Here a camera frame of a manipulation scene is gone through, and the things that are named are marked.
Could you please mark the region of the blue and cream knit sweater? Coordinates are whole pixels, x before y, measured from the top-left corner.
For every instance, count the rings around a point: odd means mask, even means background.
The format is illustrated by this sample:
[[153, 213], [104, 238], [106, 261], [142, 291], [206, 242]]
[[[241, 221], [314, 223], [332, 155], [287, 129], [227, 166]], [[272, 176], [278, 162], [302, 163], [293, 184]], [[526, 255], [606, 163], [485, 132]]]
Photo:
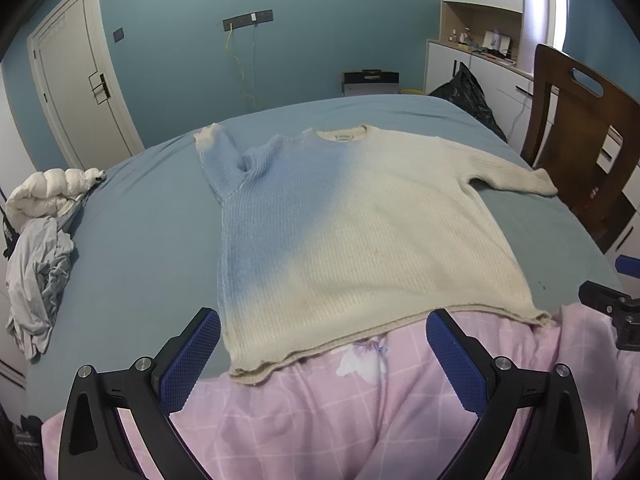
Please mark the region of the blue and cream knit sweater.
[[368, 125], [242, 151], [215, 124], [194, 143], [221, 206], [218, 306], [240, 384], [435, 309], [547, 321], [475, 188], [551, 197], [544, 170]]

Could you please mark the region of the white bedroom door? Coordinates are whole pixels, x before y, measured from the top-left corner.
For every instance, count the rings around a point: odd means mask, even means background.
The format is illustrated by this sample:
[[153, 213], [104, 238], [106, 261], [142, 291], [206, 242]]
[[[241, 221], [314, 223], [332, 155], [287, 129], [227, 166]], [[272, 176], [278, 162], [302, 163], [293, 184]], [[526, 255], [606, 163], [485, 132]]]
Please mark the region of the white bedroom door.
[[[144, 151], [114, 71], [100, 0], [62, 0], [27, 39], [38, 98], [68, 166], [111, 168]], [[88, 78], [104, 73], [98, 105]]]

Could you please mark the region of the pink checked floral quilt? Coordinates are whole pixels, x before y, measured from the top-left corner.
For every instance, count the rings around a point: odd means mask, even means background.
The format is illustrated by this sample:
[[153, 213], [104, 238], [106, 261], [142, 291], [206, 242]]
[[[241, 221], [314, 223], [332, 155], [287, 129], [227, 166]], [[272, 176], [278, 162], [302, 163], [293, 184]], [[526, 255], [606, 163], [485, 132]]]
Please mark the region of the pink checked floral quilt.
[[[638, 442], [639, 357], [610, 320], [581, 304], [532, 327], [484, 312], [454, 317], [493, 356], [572, 371], [592, 472], [609, 479]], [[414, 323], [273, 373], [258, 387], [227, 376], [193, 389], [171, 421], [215, 479], [434, 479], [474, 425]]]

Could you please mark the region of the brown wooden chair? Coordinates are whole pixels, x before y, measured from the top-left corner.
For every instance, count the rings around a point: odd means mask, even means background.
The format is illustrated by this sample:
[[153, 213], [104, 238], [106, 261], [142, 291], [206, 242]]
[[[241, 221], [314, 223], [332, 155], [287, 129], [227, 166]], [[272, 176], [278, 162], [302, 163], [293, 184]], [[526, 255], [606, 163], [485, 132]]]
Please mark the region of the brown wooden chair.
[[620, 201], [639, 162], [639, 103], [546, 44], [535, 50], [521, 158], [547, 171], [560, 201], [604, 252], [622, 234]]

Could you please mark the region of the grey crumpled garment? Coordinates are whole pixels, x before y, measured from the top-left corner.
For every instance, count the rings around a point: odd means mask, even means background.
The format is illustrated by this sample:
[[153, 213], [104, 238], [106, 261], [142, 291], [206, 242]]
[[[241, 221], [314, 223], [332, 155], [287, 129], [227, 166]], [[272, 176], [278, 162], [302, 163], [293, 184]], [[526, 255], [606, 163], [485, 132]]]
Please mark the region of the grey crumpled garment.
[[29, 220], [6, 268], [9, 319], [6, 331], [26, 360], [47, 352], [63, 290], [70, 279], [72, 238], [55, 218]]

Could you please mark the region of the teal blue bed sheet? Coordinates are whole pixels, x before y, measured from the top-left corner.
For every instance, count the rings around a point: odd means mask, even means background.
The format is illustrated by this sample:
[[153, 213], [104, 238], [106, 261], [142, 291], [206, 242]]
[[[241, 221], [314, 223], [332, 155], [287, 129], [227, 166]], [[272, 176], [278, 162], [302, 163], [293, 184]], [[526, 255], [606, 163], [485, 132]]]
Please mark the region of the teal blue bed sheet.
[[[230, 118], [241, 150], [277, 134], [367, 124], [440, 136], [514, 160], [512, 148], [469, 114], [427, 96], [357, 96], [290, 105]], [[493, 191], [480, 196], [518, 259], [538, 308], [577, 297], [584, 281], [617, 287], [605, 255], [554, 198]], [[217, 299], [221, 212], [206, 182], [192, 133], [112, 168], [78, 214], [74, 263], [47, 352], [27, 370], [29, 411], [50, 418], [65, 408], [76, 370], [122, 370], [152, 356], [198, 309]]]

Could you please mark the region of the white puffer jacket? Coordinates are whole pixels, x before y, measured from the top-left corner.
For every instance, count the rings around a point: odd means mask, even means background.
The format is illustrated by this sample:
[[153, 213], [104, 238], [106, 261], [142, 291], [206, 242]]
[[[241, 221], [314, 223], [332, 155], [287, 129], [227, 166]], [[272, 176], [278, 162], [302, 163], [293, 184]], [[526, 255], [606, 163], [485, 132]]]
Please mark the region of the white puffer jacket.
[[31, 174], [6, 200], [6, 216], [12, 228], [22, 232], [29, 220], [60, 218], [106, 177], [104, 170], [53, 168]]

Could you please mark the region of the black plastic bag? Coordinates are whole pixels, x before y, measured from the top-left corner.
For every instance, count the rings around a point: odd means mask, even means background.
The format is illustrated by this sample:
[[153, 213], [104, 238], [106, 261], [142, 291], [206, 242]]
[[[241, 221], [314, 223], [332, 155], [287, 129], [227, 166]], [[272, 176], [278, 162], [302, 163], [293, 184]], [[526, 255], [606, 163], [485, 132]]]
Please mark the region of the black plastic bag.
[[480, 83], [464, 63], [460, 63], [457, 73], [450, 81], [441, 84], [428, 95], [461, 108], [506, 142], [506, 135], [496, 122]]

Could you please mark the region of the white wardrobe cabinet unit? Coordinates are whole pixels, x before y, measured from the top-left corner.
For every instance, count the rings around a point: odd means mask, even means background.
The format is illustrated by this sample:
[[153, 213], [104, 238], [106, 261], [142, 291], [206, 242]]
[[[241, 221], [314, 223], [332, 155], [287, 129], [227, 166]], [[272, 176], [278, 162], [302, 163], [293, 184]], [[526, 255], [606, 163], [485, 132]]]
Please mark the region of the white wardrobe cabinet unit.
[[639, 25], [624, 0], [442, 0], [439, 36], [426, 44], [424, 89], [467, 68], [499, 136], [516, 154], [532, 118], [540, 44], [571, 56], [639, 97]]

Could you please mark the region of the black and white box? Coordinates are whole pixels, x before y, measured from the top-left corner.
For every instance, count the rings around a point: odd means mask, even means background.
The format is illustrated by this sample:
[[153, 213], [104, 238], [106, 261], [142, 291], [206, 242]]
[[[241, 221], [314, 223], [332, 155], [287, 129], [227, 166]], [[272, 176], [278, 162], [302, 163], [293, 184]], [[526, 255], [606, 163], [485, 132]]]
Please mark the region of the black and white box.
[[399, 94], [399, 74], [391, 70], [352, 70], [342, 73], [343, 96]]

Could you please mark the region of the dark wall switch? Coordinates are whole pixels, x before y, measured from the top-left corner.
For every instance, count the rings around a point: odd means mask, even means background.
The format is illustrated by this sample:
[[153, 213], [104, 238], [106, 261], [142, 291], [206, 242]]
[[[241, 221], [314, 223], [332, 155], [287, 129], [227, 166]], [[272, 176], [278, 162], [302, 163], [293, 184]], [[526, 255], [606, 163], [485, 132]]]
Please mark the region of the dark wall switch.
[[113, 37], [115, 42], [119, 42], [120, 40], [123, 40], [125, 37], [124, 30], [122, 28], [116, 29], [113, 32]]

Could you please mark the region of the black wall outlet strip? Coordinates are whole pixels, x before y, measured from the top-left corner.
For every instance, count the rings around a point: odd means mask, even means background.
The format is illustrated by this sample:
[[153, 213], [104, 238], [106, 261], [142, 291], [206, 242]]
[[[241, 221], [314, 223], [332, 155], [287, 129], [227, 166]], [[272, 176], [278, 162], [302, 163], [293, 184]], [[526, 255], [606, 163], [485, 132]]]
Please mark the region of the black wall outlet strip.
[[224, 25], [224, 31], [230, 32], [230, 30], [237, 30], [246, 26], [256, 26], [272, 21], [273, 10], [263, 10], [237, 15], [233, 18], [225, 18], [222, 24]]

